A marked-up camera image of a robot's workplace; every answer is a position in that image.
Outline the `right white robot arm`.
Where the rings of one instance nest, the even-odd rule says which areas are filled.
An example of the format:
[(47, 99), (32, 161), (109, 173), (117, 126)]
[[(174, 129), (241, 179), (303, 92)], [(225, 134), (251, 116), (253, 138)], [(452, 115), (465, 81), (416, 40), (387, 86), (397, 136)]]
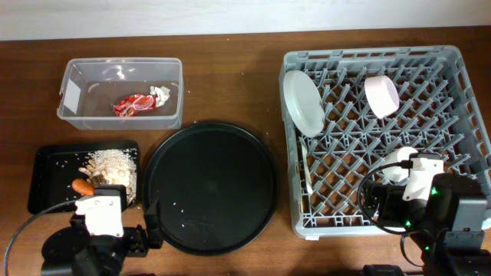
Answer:
[(369, 180), (362, 189), (366, 215), (384, 228), (402, 228), (421, 249), (425, 275), (489, 275), (490, 252), (482, 248), (487, 205), (480, 184), (466, 176), (433, 177), (427, 200), (403, 200), (403, 186)]

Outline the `red snack wrapper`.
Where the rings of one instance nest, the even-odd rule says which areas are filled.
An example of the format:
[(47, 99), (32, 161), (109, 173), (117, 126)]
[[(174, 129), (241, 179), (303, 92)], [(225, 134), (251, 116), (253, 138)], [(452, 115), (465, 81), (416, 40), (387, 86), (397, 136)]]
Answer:
[(113, 105), (113, 112), (117, 117), (134, 117), (140, 111), (153, 110), (155, 107), (156, 97), (133, 94)]

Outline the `white tissue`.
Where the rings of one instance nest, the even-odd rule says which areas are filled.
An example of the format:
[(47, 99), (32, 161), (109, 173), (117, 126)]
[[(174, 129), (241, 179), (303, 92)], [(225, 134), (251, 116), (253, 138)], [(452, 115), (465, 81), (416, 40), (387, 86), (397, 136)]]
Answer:
[(165, 86), (162, 87), (150, 87), (150, 95), (154, 99), (155, 107), (163, 106), (170, 98), (170, 89)]

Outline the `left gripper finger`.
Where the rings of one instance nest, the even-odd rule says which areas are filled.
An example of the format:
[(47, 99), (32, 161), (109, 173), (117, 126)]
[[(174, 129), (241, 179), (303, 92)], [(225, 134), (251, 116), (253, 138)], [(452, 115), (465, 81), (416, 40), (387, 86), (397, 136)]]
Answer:
[(95, 207), (124, 212), (127, 208), (126, 188), (122, 185), (99, 186), (94, 190)]
[(160, 200), (151, 203), (144, 212), (149, 248), (162, 248), (163, 232), (160, 222)]

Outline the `cream plastic cup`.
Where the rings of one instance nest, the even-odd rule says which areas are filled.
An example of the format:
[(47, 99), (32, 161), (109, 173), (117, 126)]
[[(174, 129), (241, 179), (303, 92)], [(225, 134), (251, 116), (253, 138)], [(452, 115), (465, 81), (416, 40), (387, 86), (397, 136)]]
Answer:
[[(399, 149), (395, 149), (392, 153), (384, 157), (384, 166), (409, 160), (410, 154), (412, 153), (417, 153), (417, 150), (410, 146), (403, 146)], [(392, 182), (399, 182), (409, 176), (409, 170), (403, 169), (400, 166), (382, 169), (382, 173)]]

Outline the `grey plate with food scraps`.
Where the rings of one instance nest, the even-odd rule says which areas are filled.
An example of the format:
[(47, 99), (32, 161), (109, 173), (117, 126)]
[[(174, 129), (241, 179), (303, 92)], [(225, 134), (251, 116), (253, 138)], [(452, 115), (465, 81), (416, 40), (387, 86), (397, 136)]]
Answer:
[(288, 71), (282, 82), (287, 110), (302, 134), (317, 136), (324, 128), (325, 113), (320, 93), (303, 71)]

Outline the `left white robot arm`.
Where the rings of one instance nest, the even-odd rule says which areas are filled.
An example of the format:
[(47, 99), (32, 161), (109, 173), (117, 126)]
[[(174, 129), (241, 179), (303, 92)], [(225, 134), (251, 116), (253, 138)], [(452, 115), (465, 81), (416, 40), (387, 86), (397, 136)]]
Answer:
[(100, 186), (75, 201), (71, 225), (51, 235), (41, 253), (43, 275), (119, 275), (126, 258), (145, 258), (163, 244), (160, 202), (144, 213), (146, 228), (124, 227), (124, 186)]

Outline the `orange carrot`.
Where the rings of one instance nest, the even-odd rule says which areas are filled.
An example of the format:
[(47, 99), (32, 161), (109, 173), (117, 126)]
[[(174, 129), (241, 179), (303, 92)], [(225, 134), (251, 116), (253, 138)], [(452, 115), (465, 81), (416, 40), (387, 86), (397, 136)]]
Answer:
[(72, 182), (71, 187), (75, 192), (78, 192), (83, 196), (92, 196), (95, 190), (95, 188), (89, 182), (83, 179), (75, 179)]

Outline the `brown food chunk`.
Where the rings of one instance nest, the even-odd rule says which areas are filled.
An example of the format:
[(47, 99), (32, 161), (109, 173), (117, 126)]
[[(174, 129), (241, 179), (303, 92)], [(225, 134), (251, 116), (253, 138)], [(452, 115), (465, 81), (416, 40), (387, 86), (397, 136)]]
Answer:
[(108, 184), (108, 181), (104, 178), (102, 174), (99, 174), (91, 177), (91, 183), (94, 187), (96, 187), (106, 185)]

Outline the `pink saucer plate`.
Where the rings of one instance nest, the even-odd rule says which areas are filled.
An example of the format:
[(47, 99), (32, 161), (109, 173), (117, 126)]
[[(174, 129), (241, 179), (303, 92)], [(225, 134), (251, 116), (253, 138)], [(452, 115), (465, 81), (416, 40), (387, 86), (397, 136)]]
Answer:
[(364, 82), (364, 92), (372, 112), (379, 119), (399, 109), (397, 88), (388, 76), (368, 77)]

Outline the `white plastic fork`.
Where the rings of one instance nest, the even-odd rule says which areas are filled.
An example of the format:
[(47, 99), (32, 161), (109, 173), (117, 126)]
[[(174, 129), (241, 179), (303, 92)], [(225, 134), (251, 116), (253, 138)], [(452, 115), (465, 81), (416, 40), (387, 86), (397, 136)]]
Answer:
[(300, 146), (301, 146), (301, 151), (302, 151), (302, 162), (303, 162), (303, 167), (304, 167), (304, 175), (305, 175), (305, 183), (306, 183), (306, 189), (307, 193), (311, 196), (313, 194), (313, 187), (311, 184), (311, 173), (308, 167), (308, 147), (305, 144), (305, 141), (303, 139), (299, 140)]

